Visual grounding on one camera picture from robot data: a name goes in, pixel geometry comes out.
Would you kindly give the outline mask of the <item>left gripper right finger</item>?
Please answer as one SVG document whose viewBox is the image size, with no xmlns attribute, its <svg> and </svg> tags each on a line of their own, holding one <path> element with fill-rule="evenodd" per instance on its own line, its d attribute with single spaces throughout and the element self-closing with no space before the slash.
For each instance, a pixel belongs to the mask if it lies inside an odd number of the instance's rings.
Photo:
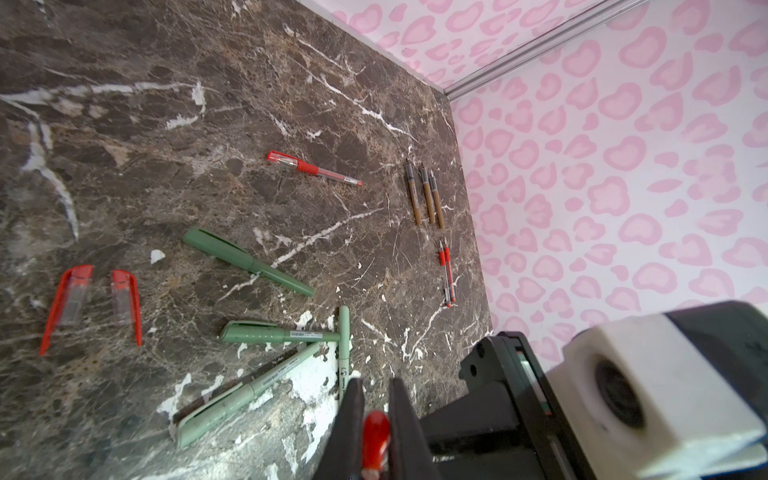
<svg viewBox="0 0 768 480">
<path fill-rule="evenodd" d="M 395 480 L 441 479 L 424 436 L 419 418 L 400 378 L 389 382 L 390 445 L 389 478 Z"/>
</svg>

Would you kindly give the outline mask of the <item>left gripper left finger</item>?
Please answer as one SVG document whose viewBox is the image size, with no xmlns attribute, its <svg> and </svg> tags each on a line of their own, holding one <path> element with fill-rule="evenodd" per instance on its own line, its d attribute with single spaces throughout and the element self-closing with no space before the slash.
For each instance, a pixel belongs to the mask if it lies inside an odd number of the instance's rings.
<svg viewBox="0 0 768 480">
<path fill-rule="evenodd" d="M 314 480 L 360 479 L 365 397 L 360 378 L 349 381 Z"/>
</svg>

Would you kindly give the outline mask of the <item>tan pen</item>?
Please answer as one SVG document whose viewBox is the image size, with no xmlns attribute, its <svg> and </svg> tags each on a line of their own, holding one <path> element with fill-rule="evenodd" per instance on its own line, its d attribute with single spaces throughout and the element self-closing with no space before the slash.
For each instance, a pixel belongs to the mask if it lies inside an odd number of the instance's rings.
<svg viewBox="0 0 768 480">
<path fill-rule="evenodd" d="M 444 213 L 441 205 L 441 197 L 439 194 L 436 176 L 432 170 L 428 171 L 428 181 L 432 192 L 434 210 L 436 215 L 436 221 L 440 229 L 445 228 Z"/>
<path fill-rule="evenodd" d="M 416 225 L 420 225 L 422 223 L 423 216 L 418 202 L 414 169 L 410 161 L 407 161 L 405 164 L 405 174 L 414 215 L 414 221 Z"/>
<path fill-rule="evenodd" d="M 434 199 L 432 194 L 432 188 L 430 184 L 429 174 L 428 170 L 425 167 L 424 164 L 421 164 L 419 166 L 419 175 L 422 182 L 422 187 L 424 190 L 425 200 L 426 200 L 426 207 L 427 207 L 427 213 L 430 223 L 436 222 L 436 212 L 435 212 L 435 206 L 434 206 Z"/>
</svg>

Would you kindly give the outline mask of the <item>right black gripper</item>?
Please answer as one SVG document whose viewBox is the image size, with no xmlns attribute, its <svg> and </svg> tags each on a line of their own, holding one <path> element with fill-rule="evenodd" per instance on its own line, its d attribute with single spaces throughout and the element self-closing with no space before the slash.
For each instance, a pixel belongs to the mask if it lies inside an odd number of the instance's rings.
<svg viewBox="0 0 768 480">
<path fill-rule="evenodd" d="M 523 333 L 478 341 L 462 360 L 459 376 L 467 394 L 421 420 L 443 478 L 593 478 Z"/>
</svg>

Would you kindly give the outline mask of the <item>red gel pen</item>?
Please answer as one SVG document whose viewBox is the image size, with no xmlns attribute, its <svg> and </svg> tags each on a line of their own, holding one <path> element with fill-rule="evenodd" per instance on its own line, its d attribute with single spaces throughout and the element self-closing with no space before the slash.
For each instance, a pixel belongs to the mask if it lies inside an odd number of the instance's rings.
<svg viewBox="0 0 768 480">
<path fill-rule="evenodd" d="M 441 266 L 441 279 L 442 279 L 442 287 L 443 287 L 443 294 L 444 294 L 444 304 L 446 307 L 450 308 L 452 306 L 451 296 L 450 296 L 450 289 L 449 289 L 449 283 L 448 283 L 448 276 L 447 276 L 447 265 L 446 265 L 446 259 L 444 254 L 444 248 L 442 246 L 442 242 L 438 242 L 438 256 L 439 256 L 439 262 Z"/>
<path fill-rule="evenodd" d="M 272 162 L 274 164 L 280 164 L 285 167 L 291 168 L 293 170 L 296 170 L 298 172 L 302 172 L 308 175 L 319 176 L 329 180 L 337 181 L 340 183 L 344 183 L 344 184 L 348 184 L 356 187 L 363 186 L 363 182 L 361 180 L 318 167 L 317 165 L 307 163 L 299 158 L 296 158 L 281 152 L 277 152 L 274 150 L 269 151 L 267 153 L 266 160 L 268 162 Z"/>
<path fill-rule="evenodd" d="M 448 293 L 450 298 L 450 304 L 453 305 L 456 303 L 456 294 L 455 294 L 455 288 L 453 284 L 451 253 L 450 253 L 448 242 L 446 241 L 445 238 L 441 240 L 441 245 L 443 247 L 443 256 L 445 258 L 446 279 L 447 279 L 447 285 L 448 285 L 447 288 L 448 288 Z"/>
</svg>

